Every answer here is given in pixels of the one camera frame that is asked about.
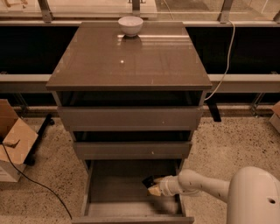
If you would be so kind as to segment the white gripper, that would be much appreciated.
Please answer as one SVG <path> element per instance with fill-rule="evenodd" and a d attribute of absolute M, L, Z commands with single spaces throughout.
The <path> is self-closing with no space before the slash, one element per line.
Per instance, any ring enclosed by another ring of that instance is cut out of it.
<path fill-rule="evenodd" d="M 180 186 L 177 176 L 166 176 L 162 178 L 155 178 L 154 183 L 159 185 L 148 188 L 151 195 L 160 196 L 161 193 L 164 196 L 174 196 L 180 193 Z"/>

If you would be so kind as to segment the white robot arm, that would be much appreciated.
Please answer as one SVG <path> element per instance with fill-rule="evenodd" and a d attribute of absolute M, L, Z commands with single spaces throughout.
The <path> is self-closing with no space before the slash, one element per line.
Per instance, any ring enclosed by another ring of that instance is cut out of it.
<path fill-rule="evenodd" d="M 280 224 L 280 182 L 257 167 L 243 167 L 229 181 L 184 169 L 176 176 L 153 179 L 147 189 L 165 197 L 208 193 L 227 204 L 227 224 Z"/>

